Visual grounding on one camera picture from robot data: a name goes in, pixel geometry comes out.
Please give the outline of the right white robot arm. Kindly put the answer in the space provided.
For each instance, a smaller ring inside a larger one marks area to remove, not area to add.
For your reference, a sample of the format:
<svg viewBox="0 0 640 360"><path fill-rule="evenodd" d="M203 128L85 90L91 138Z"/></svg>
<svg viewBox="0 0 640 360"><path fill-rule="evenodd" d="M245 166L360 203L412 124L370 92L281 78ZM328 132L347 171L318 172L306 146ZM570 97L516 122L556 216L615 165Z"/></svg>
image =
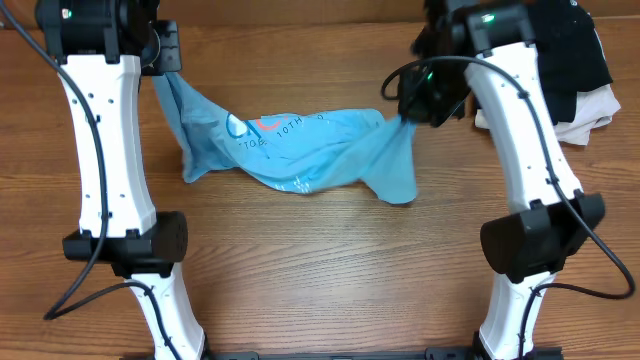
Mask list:
<svg viewBox="0 0 640 360"><path fill-rule="evenodd" d="M430 359L558 359L538 348L533 330L545 292L603 219L552 128L539 80L538 52L519 1L428 1L426 26L399 68L400 116L443 124L474 95L488 122L507 188L509 212L480 230L494 272L486 318L467 347L430 348Z"/></svg>

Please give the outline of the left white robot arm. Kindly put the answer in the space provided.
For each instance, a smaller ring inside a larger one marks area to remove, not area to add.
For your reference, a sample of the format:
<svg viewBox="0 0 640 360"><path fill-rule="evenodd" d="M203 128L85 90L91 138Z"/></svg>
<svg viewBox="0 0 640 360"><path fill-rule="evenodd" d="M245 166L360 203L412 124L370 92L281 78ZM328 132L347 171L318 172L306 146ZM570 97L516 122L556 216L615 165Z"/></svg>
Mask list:
<svg viewBox="0 0 640 360"><path fill-rule="evenodd" d="M69 102L81 175L78 228L65 256L108 264L138 301L157 359L207 359L183 279L185 216L158 211L145 179L138 121L143 77L182 67L178 27L155 1L46 0L35 17Z"/></svg>

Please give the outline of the light blue t-shirt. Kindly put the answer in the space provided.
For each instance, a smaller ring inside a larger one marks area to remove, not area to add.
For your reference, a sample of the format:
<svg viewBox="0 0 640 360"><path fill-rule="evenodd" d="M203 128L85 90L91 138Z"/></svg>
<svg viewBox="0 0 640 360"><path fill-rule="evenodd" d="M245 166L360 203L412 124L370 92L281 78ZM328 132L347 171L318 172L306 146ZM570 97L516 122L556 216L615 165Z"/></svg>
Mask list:
<svg viewBox="0 0 640 360"><path fill-rule="evenodd" d="M158 76L153 85L182 149L187 183L239 168L283 192L311 194L361 181L393 205L418 195L415 127L398 117L364 108L241 120L177 73Z"/></svg>

